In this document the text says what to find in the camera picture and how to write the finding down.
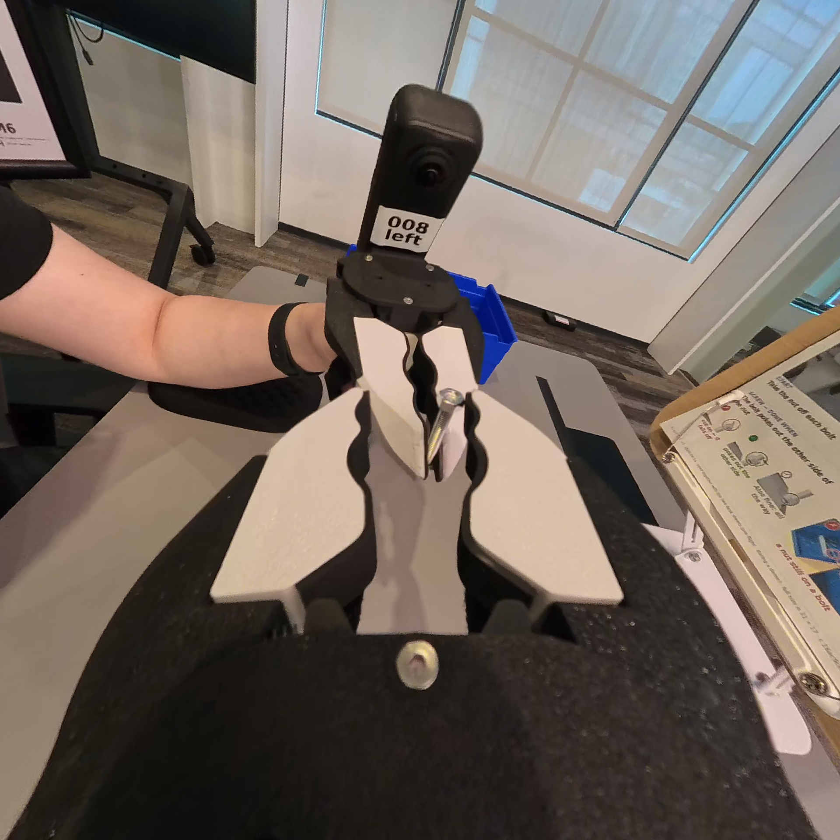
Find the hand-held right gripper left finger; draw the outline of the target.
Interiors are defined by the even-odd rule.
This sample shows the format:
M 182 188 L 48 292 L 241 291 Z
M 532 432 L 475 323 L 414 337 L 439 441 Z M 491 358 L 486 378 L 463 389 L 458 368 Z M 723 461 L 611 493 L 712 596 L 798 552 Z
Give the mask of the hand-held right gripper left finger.
M 360 606 L 376 573 L 371 399 L 354 387 L 269 451 L 210 589 L 215 604 L 279 602 L 301 631 L 317 600 Z

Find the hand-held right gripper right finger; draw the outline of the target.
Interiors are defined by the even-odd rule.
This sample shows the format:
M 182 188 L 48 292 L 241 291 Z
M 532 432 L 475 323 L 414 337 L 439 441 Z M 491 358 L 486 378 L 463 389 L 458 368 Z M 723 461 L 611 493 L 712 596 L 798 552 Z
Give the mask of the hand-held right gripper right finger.
M 561 446 L 483 391 L 467 396 L 465 434 L 458 576 L 469 631 L 501 602 L 532 626 L 554 606 L 619 606 L 623 588 Z

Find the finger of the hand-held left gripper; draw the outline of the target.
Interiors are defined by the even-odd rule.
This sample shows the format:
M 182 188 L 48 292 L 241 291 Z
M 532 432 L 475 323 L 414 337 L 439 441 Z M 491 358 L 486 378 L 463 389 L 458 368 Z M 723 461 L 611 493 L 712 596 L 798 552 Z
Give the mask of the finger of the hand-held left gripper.
M 466 338 L 459 328 L 441 326 L 420 337 L 420 393 L 431 423 L 438 414 L 440 393 L 457 391 L 466 398 L 478 388 Z M 455 408 L 442 435 L 432 462 L 437 480 L 446 480 L 455 471 L 467 447 L 465 407 Z
M 410 343 L 406 335 L 376 318 L 354 318 L 362 387 L 384 441 L 414 475 L 427 477 L 426 425 L 406 372 Z

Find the blue bin with divider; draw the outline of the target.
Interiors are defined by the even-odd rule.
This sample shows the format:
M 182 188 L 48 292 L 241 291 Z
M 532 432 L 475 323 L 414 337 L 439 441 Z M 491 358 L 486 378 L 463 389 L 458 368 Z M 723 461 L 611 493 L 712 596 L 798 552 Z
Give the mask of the blue bin with divider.
M 406 372 L 420 393 L 420 337 L 437 327 L 459 328 L 465 335 L 479 390 L 487 365 L 494 366 L 517 341 L 509 316 L 493 286 L 431 264 L 426 253 L 402 252 L 367 244 L 342 257 L 328 284 L 327 331 L 337 355 L 361 385 L 361 360 L 355 318 L 378 319 L 403 332 L 409 341 Z

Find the silver bolt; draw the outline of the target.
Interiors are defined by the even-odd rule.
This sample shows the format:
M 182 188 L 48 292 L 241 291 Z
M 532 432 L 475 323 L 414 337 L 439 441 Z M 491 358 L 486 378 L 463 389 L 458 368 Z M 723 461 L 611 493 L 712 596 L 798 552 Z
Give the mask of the silver bolt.
M 453 387 L 437 393 L 437 412 L 427 438 L 427 466 L 431 467 L 438 456 L 448 430 L 453 422 L 463 420 L 465 395 Z

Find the person's left forearm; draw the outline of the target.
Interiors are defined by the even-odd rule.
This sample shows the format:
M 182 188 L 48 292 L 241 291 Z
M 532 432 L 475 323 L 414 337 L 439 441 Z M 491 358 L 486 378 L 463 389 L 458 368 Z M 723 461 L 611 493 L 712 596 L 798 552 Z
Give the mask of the person's left forearm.
M 272 307 L 176 296 L 52 230 L 42 267 L 2 300 L 3 333 L 146 382 L 223 389 L 281 377 Z

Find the grey desk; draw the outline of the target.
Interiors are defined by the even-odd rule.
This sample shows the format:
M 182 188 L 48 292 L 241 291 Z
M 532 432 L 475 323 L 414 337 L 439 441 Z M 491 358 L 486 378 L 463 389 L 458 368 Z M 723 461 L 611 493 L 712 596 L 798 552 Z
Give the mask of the grey desk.
M 2 520 L 2 838 L 54 748 L 84 666 L 131 586 L 175 535 L 277 437 L 170 414 L 139 385 Z M 449 506 L 466 483 L 413 485 L 375 450 L 372 480 L 410 500 L 396 559 L 364 596 L 367 634 L 464 634 Z

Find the person's left hand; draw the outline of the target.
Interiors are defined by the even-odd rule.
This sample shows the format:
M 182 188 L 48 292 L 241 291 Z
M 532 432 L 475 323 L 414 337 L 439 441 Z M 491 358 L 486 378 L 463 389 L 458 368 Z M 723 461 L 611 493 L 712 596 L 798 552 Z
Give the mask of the person's left hand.
M 301 367 L 309 372 L 326 372 L 337 359 L 327 336 L 326 305 L 304 303 L 296 324 L 302 341 Z

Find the black wristband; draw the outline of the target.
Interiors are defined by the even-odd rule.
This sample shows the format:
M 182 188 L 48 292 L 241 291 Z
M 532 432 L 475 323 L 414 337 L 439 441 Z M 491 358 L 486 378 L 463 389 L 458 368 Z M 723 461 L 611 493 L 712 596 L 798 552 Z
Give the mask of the black wristband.
M 272 314 L 268 326 L 268 347 L 271 362 L 286 377 L 315 375 L 302 368 L 293 358 L 287 340 L 287 321 L 292 311 L 302 305 L 302 301 L 281 305 Z

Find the white framed window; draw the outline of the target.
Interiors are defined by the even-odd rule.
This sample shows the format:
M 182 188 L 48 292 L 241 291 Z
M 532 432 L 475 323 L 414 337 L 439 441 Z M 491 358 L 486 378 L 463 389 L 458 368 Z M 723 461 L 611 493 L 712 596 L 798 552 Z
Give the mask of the white framed window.
M 317 112 L 468 100 L 476 172 L 696 258 L 838 84 L 838 1 L 328 1 Z

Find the black rolling stand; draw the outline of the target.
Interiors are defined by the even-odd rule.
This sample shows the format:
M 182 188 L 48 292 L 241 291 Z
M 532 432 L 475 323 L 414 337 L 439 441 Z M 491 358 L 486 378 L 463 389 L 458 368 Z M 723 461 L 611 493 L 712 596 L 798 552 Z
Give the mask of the black rolling stand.
M 163 290 L 168 288 L 184 231 L 195 239 L 195 243 L 190 246 L 193 261 L 203 267 L 215 263 L 214 241 L 197 219 L 195 197 L 189 185 L 102 155 L 97 156 L 92 170 L 122 183 L 140 187 L 164 200 L 164 221 L 148 275 L 148 281 L 152 285 Z

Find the dark office chair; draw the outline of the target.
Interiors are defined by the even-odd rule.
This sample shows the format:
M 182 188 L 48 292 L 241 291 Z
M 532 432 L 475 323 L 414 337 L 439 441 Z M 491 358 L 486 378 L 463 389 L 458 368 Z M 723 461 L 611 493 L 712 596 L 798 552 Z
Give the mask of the dark office chair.
M 2 417 L 15 442 L 2 448 L 1 515 L 69 452 L 57 443 L 57 414 L 88 417 L 97 423 L 134 385 L 134 379 L 95 365 L 2 353 Z

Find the black framed poster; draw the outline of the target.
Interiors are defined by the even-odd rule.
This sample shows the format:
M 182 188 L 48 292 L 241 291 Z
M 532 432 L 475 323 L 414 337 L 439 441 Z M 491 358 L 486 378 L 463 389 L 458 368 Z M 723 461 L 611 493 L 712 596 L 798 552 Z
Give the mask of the black framed poster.
M 61 8 L 1 2 L 1 179 L 88 178 L 95 154 Z

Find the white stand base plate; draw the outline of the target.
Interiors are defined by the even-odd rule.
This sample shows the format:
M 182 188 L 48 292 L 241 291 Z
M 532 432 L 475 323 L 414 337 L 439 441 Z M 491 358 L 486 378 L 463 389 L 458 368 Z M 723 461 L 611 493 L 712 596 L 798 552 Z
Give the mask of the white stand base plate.
M 648 526 L 706 601 L 745 671 L 778 752 L 804 755 L 818 741 L 838 768 L 838 680 L 831 679 L 754 570 L 667 436 L 649 447 L 686 507 L 678 530 Z

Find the black wall screen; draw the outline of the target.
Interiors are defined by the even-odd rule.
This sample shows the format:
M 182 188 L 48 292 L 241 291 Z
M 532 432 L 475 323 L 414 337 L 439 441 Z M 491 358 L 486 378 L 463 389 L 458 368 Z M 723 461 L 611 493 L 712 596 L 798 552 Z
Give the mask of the black wall screen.
M 94 25 L 256 82 L 256 1 L 67 1 Z

